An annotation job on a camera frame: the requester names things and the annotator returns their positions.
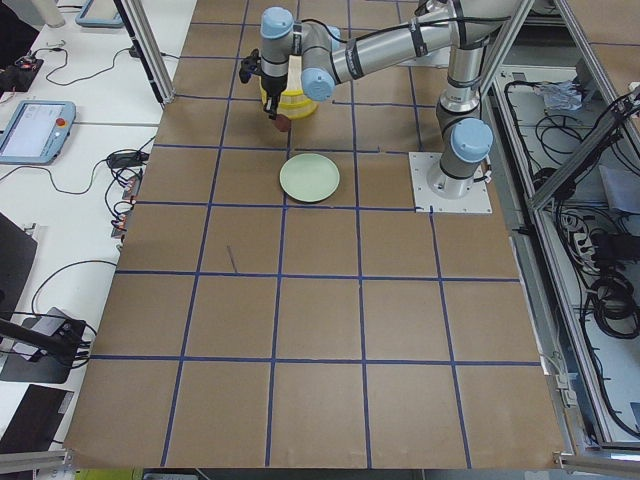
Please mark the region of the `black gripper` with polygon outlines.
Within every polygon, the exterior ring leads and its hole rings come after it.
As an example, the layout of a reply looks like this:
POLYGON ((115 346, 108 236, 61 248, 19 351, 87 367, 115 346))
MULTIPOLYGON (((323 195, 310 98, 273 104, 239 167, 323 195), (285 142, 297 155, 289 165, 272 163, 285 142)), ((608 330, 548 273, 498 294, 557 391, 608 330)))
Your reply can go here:
POLYGON ((261 88, 266 93, 264 111, 270 119, 276 119, 278 115, 278 99, 286 90, 286 76, 269 76, 264 74, 261 77, 261 88))

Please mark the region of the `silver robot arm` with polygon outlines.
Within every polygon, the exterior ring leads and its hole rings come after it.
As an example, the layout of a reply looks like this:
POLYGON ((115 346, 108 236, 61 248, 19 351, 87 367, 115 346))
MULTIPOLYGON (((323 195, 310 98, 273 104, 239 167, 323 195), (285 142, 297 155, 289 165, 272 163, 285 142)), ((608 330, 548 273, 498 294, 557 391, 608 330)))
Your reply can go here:
POLYGON ((263 109, 276 118, 292 57, 301 60, 304 94, 325 101, 342 83, 449 48, 447 85, 437 103, 444 151, 427 182, 439 197, 459 199, 493 144, 479 115, 482 57, 490 35, 519 6, 517 1, 440 1, 421 16, 348 40, 319 21, 297 20, 285 8, 270 7, 261 17, 262 47, 244 60, 241 79, 259 76, 263 109))

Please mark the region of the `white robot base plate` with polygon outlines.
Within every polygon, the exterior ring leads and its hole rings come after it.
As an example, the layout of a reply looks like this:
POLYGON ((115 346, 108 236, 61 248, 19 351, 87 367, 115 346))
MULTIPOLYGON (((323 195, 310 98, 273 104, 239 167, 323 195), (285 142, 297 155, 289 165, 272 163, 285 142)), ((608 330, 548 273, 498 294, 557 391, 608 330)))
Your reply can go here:
POLYGON ((467 179, 448 177, 440 168, 439 152, 408 154, 414 207, 421 213, 489 215, 492 206, 482 166, 467 179))

